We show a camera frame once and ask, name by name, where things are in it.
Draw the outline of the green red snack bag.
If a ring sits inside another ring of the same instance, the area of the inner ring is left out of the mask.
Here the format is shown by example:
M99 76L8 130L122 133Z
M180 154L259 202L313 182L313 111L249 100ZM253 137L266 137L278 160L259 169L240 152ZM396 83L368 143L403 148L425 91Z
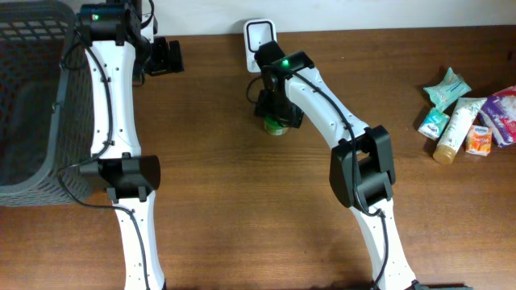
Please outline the green red snack bag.
M289 128L270 117L264 119L264 129L269 135L280 136L288 132Z

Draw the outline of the small teal tissue pack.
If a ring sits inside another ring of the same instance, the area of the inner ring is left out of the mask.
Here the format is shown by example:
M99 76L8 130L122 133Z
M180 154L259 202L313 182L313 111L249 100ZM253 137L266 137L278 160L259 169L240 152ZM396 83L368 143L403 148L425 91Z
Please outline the small teal tissue pack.
M418 128L418 132L429 139L437 140L444 132L449 119L450 117L444 112L431 108Z

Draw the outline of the teal snack packet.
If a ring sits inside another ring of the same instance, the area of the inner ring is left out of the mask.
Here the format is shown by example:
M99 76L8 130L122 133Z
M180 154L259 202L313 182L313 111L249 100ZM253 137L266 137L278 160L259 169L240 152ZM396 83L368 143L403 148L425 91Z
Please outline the teal snack packet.
M440 83L424 87L423 90L429 95L435 108L444 112L453 102L472 89L461 75L456 74L452 68L449 68Z

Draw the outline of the white cream tube gold cap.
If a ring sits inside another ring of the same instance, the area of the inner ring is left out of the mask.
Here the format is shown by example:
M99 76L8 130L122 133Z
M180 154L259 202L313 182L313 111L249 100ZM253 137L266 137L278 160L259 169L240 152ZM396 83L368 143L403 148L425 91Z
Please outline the white cream tube gold cap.
M449 165L456 157L469 128L474 123L481 107L486 103L486 97L460 97L439 142L433 158L440 164Z

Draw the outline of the small orange tissue pack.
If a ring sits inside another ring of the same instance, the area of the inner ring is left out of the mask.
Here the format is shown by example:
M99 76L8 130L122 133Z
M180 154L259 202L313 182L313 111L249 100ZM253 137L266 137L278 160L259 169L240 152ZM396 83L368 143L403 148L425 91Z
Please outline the small orange tissue pack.
M491 152L493 132L487 126L471 125L465 144L465 151L473 155L487 156Z

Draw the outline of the red purple pad package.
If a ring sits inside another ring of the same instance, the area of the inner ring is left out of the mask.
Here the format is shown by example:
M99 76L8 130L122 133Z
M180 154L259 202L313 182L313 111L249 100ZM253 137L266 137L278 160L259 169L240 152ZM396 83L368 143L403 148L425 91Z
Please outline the red purple pad package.
M492 130L494 141L499 147L515 144L515 86L488 96L479 119Z

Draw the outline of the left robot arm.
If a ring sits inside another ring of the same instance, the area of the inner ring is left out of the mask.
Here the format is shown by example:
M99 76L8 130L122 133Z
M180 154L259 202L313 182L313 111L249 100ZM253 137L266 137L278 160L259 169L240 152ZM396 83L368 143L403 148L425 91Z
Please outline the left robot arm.
M160 161L143 155L134 117L133 87L145 77L180 73L185 66L178 41L159 37L153 13L140 1L84 4L75 34L87 55L94 100L90 158L83 176L106 191L123 241L126 289L166 287L157 251L154 205Z

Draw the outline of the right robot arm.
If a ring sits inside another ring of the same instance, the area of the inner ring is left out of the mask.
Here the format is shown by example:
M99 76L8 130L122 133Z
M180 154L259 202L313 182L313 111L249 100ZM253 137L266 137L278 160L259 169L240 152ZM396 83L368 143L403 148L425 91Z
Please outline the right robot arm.
M372 264L371 287L423 289L397 232L396 173L388 131L370 127L350 112L304 52L286 55L276 41L270 41L259 46L254 58L264 83L256 115L286 128L299 128L308 118L327 142L331 189L359 224Z

